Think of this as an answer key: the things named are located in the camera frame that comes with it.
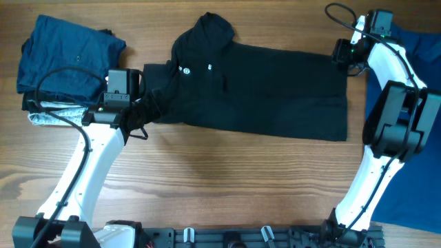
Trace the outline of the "black polo shirt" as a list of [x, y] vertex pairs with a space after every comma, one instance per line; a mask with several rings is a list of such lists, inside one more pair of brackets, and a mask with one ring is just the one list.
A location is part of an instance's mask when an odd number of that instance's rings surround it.
[[206, 13], [169, 61], [143, 68], [160, 123], [324, 141], [347, 139], [347, 74], [322, 54], [237, 43]]

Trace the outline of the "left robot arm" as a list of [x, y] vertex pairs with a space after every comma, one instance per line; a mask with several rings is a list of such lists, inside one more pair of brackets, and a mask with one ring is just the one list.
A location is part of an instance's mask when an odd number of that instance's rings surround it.
[[151, 98], [131, 101], [126, 94], [89, 107], [79, 128], [75, 151], [60, 181], [36, 216], [21, 216], [12, 230], [15, 247], [143, 247], [147, 237], [139, 222], [112, 220], [93, 232], [97, 198], [131, 131], [161, 115]]

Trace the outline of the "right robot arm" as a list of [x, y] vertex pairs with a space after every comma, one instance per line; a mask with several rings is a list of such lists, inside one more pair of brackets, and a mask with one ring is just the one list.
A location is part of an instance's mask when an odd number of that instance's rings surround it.
[[362, 162], [349, 191], [320, 230], [320, 241], [360, 246], [371, 216], [396, 173], [427, 143], [440, 109], [440, 93], [414, 73], [404, 48], [365, 38], [339, 39], [331, 59], [338, 65], [367, 65], [382, 89], [362, 132]]

